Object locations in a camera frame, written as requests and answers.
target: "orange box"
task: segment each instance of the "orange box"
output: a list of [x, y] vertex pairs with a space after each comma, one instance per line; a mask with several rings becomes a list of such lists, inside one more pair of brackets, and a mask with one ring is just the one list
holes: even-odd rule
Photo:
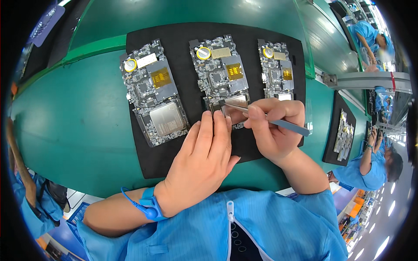
[[355, 218], [358, 214], [358, 212], [360, 211], [362, 205], [356, 204], [353, 209], [350, 212], [350, 216], [352, 216], [353, 218]]
[[363, 204], [364, 204], [364, 199], [362, 199], [362, 198], [360, 198], [360, 197], [356, 197], [356, 198], [354, 199], [354, 202], [355, 202], [355, 203], [357, 203], [357, 204], [359, 204], [359, 205], [362, 205], [362, 206], [363, 206]]
[[362, 197], [364, 196], [365, 191], [364, 190], [359, 190], [357, 191], [357, 196]]

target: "gold contact pad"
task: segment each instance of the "gold contact pad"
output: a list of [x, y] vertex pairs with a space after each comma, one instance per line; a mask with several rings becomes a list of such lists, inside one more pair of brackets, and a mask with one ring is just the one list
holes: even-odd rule
[[164, 85], [172, 83], [167, 67], [164, 67], [155, 72], [152, 72], [151, 78], [153, 80], [155, 89], [158, 89]]
[[292, 79], [292, 70], [289, 68], [283, 68], [283, 80], [291, 81]]
[[244, 78], [244, 75], [242, 74], [242, 67], [240, 63], [233, 63], [226, 65], [227, 72], [228, 72], [228, 78], [230, 81], [238, 80], [241, 78]]

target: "circuit board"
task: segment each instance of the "circuit board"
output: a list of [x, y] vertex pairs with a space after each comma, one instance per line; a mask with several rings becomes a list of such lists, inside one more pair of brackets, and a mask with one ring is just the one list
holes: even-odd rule
[[354, 127], [347, 123], [347, 113], [341, 109], [340, 121], [338, 125], [338, 133], [335, 139], [334, 152], [338, 153], [337, 160], [346, 160], [349, 156], [351, 144], [354, 138]]
[[264, 97], [293, 100], [293, 70], [286, 43], [265, 42], [258, 39], [258, 53], [265, 84]]
[[189, 132], [190, 124], [160, 39], [134, 50], [121, 62], [120, 70], [126, 99], [134, 104], [133, 112], [150, 147]]
[[[189, 41], [190, 55], [198, 75], [197, 85], [204, 91], [203, 98], [208, 110], [222, 110], [229, 115], [228, 108], [220, 106], [219, 101], [247, 107], [250, 102], [248, 83], [245, 77], [241, 57], [236, 50], [231, 35], [224, 35], [213, 40]], [[232, 126], [240, 129], [239, 122]]]

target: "blue crate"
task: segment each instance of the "blue crate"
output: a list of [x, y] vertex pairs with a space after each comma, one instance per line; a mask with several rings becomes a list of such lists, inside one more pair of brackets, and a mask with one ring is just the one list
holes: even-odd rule
[[83, 241], [81, 240], [81, 237], [78, 233], [77, 230], [77, 222], [78, 221], [83, 221], [84, 219], [84, 212], [86, 211], [86, 208], [89, 206], [90, 204], [85, 203], [85, 202], [81, 202], [81, 205], [76, 209], [76, 211], [74, 211], [74, 213], [71, 215], [71, 217], [66, 221], [68, 227], [70, 228], [71, 232], [74, 234], [74, 236], [76, 237], [76, 239], [80, 242], [80, 244], [82, 246], [83, 245]]

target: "tweezers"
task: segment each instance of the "tweezers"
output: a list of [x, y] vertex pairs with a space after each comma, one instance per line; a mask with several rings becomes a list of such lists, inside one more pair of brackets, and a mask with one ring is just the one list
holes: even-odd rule
[[[246, 114], [248, 114], [248, 108], [247, 107], [243, 107], [243, 106], [239, 106], [239, 105], [234, 105], [234, 104], [228, 104], [228, 103], [226, 103], [224, 101], [219, 101], [219, 104], [221, 106], [223, 106], [223, 104], [225, 104], [225, 105], [227, 105], [229, 107], [232, 107], [234, 109], [237, 109], [239, 111], [242, 111], [242, 112], [245, 112]], [[279, 120], [276, 120], [276, 121], [268, 121], [268, 122], [269, 123], [272, 123], [274, 125], [277, 125], [277, 126], [286, 128], [286, 129], [291, 130], [293, 132], [299, 133], [300, 135], [303, 135], [305, 137], [308, 137], [309, 136], [309, 130], [307, 128], [298, 126], [298, 125], [293, 124], [291, 122], [287, 122], [287, 121], [282, 120], [282, 119], [279, 119]]]

